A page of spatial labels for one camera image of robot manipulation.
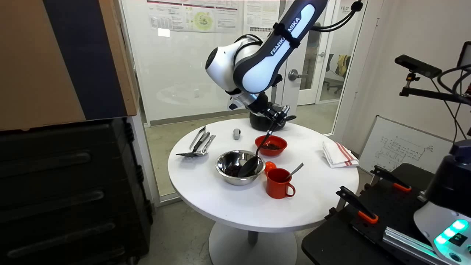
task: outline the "teal light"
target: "teal light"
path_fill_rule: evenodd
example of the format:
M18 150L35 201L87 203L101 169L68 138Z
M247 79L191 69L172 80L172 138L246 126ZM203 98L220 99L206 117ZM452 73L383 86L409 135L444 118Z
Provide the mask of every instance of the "teal light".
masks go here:
M458 230L461 230L463 229L466 225L468 224L468 222L466 220L456 220L452 227L458 229Z
M447 242L447 240L446 240L444 237L442 237L441 235L438 236L438 237L435 239L435 241L436 241L438 244L440 244L440 245L443 245L443 244L445 244L445 243Z
M443 232L448 238L452 238L456 235L456 232L451 230L449 227Z

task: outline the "stainless steel bowl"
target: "stainless steel bowl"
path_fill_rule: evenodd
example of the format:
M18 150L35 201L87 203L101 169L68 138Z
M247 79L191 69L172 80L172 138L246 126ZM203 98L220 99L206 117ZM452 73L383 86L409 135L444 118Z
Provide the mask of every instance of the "stainless steel bowl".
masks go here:
M247 185L254 181L263 172L263 170L265 170L265 161L260 156L257 164L257 169L255 170L255 174L251 176L245 178L231 177L225 172L230 165L243 166L245 162L247 162L247 160L252 157L255 157L255 153L250 151L229 151L227 153L222 154L218 158L218 161L216 162L216 169L219 174L224 177L224 180L229 182L230 184L237 186Z

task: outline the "poster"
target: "poster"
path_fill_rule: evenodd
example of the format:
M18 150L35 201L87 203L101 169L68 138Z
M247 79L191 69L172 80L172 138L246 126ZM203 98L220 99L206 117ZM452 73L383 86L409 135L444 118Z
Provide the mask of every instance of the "poster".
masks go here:
M148 0L147 6L155 29L234 33L240 28L237 0Z
M278 22L279 11L279 0L244 1L244 32L267 38L273 24Z

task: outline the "white towel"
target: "white towel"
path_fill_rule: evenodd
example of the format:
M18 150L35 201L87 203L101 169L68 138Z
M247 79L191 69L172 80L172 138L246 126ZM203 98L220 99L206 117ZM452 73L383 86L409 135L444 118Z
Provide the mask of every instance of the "white towel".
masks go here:
M324 150L325 158L327 159L327 162L329 162L331 168L350 168L358 166L358 159L352 154L352 152L337 142L322 142L322 149Z

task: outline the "red bowl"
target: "red bowl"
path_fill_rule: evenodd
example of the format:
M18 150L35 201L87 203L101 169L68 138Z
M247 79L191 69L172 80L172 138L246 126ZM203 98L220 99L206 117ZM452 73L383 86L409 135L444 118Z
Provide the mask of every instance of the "red bowl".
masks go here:
M266 135L262 135L262 136L257 137L257 139L255 139L255 145L257 146L257 148L262 143L265 136ZM262 155L267 156L267 157L275 157L281 154L281 152L283 152L283 150L288 146L288 143L283 138L274 136L274 135L270 135L263 145L267 145L267 144L274 144L280 148L278 150L270 150L263 147L260 148L259 152Z

